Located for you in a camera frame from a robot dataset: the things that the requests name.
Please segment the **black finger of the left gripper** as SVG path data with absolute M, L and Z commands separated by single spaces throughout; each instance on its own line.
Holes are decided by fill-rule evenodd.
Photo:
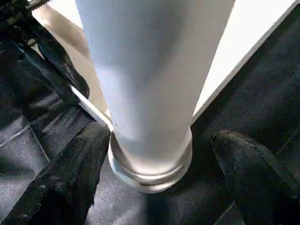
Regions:
M 86 98 L 90 88 L 86 80 L 78 73 L 64 47 L 57 41 L 40 41 L 38 49 L 44 59 L 61 75 L 68 84 L 74 86 Z
M 70 86 L 30 47 L 9 45 L 12 60 L 9 66 L 9 83 L 20 102 L 34 105 L 47 97 L 67 104 L 79 103 Z

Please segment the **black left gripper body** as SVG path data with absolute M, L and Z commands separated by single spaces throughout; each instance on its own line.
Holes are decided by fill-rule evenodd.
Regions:
M 47 0 L 2 0 L 0 2 L 0 47 L 16 41 L 22 45 L 47 45 L 51 34 L 33 17 L 32 12 L 48 3 Z

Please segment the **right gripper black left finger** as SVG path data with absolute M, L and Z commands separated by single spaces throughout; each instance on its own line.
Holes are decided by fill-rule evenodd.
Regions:
M 83 225 L 108 152 L 110 130 L 83 128 L 28 185 L 3 225 Z

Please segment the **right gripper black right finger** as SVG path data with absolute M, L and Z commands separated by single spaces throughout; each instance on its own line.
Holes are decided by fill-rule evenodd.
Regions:
M 300 223 L 300 182 L 268 148 L 229 130 L 212 138 L 212 148 L 245 224 Z

